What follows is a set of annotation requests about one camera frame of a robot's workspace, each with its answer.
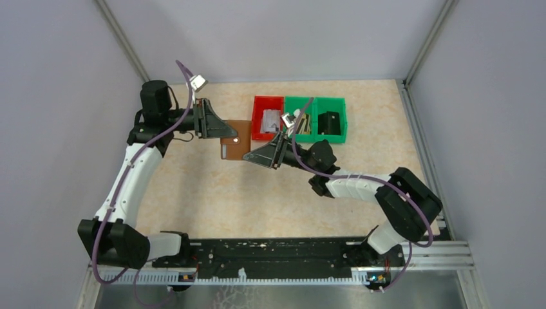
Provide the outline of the brown leather card holder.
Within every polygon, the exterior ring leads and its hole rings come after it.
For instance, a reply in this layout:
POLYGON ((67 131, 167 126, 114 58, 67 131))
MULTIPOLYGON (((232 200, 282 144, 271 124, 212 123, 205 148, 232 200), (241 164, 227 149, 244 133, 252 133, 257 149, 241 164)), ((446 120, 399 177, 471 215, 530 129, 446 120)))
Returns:
POLYGON ((252 122, 250 120, 228 120, 237 135, 220 138, 222 160, 243 160, 243 156, 250 152, 252 122))

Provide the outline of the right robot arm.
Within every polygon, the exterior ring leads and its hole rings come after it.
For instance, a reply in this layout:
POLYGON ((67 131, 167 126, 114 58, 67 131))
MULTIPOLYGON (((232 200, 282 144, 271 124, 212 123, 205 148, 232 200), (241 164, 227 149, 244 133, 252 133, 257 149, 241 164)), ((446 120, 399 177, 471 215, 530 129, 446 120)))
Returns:
POLYGON ((362 256, 370 265, 380 265, 388 251, 405 242, 429 247, 431 225, 443 205, 439 197, 413 172, 399 167, 390 174, 364 174, 336 166, 337 158, 327 140, 302 148, 286 134, 243 155, 243 159, 277 169, 288 165, 312 173, 309 184, 327 198, 351 198, 379 205, 386 221, 374 228, 363 242, 362 256))

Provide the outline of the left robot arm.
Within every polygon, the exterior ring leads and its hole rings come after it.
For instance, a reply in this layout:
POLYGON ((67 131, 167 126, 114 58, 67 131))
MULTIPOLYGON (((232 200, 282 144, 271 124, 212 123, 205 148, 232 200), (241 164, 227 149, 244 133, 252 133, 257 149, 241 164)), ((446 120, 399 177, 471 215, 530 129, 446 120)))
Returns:
POLYGON ((143 121, 135 122, 126 154, 105 202, 90 220, 81 220, 78 235, 94 267, 139 269, 148 261, 168 257, 183 267, 193 258, 187 234, 161 232, 145 236, 136 230, 144 193, 164 158, 174 132, 197 138, 233 138, 236 130, 217 116, 206 98, 189 96, 190 106, 173 109, 171 89, 163 80, 145 82, 140 90, 143 121))

